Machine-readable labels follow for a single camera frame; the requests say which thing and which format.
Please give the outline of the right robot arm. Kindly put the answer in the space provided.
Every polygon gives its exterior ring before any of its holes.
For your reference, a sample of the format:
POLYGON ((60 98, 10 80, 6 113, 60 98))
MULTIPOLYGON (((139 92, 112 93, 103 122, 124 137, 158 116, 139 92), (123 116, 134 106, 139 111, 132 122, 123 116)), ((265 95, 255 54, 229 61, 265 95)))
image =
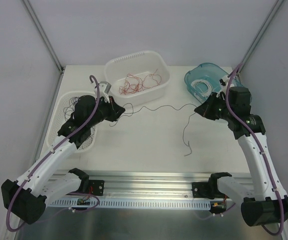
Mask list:
POLYGON ((227 121, 246 158, 254 190, 248 190, 228 172, 217 172, 207 183, 198 183, 197 193, 212 200, 229 197, 250 227, 281 224, 288 219, 288 194, 273 166, 263 121, 251 113, 250 103, 249 90, 234 86, 228 94, 211 93, 194 111, 209 120, 227 121))

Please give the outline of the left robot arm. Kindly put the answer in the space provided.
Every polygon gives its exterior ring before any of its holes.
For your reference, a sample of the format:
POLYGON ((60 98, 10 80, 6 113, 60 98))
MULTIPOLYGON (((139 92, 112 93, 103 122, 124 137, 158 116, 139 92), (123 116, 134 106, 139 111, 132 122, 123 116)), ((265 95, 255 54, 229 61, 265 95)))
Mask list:
POLYGON ((95 98, 92 95, 79 97, 74 111, 61 126, 48 152, 15 181, 7 179, 1 186, 6 213, 6 225, 14 214, 27 224, 33 224, 45 209, 57 199, 69 193, 89 193, 89 176, 73 168, 68 173, 48 184, 50 177, 61 163, 75 153, 88 140, 92 128, 102 121, 115 122, 125 112, 112 96, 95 98))

